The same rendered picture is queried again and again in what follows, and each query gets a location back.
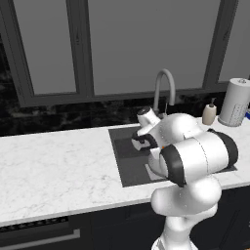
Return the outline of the dark cupboard door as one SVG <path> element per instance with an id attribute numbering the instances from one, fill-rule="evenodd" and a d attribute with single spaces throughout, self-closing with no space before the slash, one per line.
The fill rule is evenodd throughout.
<path id="1" fill-rule="evenodd" d="M 94 250 L 151 250 L 164 223 L 149 203 L 93 212 Z"/>
<path id="2" fill-rule="evenodd" d="M 250 187 L 224 189 L 215 216 L 192 229 L 192 242 L 198 250 L 236 250 L 244 210 L 249 206 Z"/>

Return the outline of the dark grey sink basin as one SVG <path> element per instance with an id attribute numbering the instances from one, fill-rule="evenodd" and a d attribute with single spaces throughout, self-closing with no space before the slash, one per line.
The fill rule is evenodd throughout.
<path id="1" fill-rule="evenodd" d="M 182 142 L 157 148 L 136 150 L 131 136 L 136 127 L 109 129 L 122 186 L 133 187 L 161 179 L 179 187 L 222 172 L 238 160 L 238 148 L 228 135 L 208 129 Z"/>

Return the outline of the grey framed window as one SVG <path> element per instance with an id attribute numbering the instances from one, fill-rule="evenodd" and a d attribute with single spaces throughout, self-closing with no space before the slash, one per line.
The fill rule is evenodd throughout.
<path id="1" fill-rule="evenodd" d="M 250 75 L 250 0 L 0 0 L 22 107 L 224 92 Z"/>

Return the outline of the beige soap dispenser bottle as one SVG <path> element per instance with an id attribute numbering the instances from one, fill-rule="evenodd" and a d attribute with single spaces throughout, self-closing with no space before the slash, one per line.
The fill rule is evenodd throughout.
<path id="1" fill-rule="evenodd" d="M 214 104 L 215 98 L 211 99 L 211 103 L 207 104 L 204 107 L 203 113 L 202 113 L 202 123 L 204 125 L 212 125 L 216 115 L 217 115 L 217 107 Z"/>

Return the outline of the white paper towel roll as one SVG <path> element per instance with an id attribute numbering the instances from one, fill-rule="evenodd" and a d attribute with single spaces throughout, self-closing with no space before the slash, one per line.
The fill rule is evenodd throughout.
<path id="1" fill-rule="evenodd" d="M 250 104 L 250 80 L 232 78 L 229 81 L 218 121 L 229 127 L 241 125 Z"/>

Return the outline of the grey curved sink faucet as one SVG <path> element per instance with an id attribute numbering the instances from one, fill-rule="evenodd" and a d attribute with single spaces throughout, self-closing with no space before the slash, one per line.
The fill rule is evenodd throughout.
<path id="1" fill-rule="evenodd" d="M 155 80 L 153 111 L 156 115 L 159 114 L 159 108 L 158 108 L 159 94 L 160 94 L 161 80 L 163 76 L 165 76 L 168 81 L 169 91 L 170 91 L 169 102 L 165 106 L 174 105 L 175 99 L 176 99 L 176 85 L 175 85 L 173 75 L 168 69 L 163 68 L 157 73 L 156 80 Z"/>

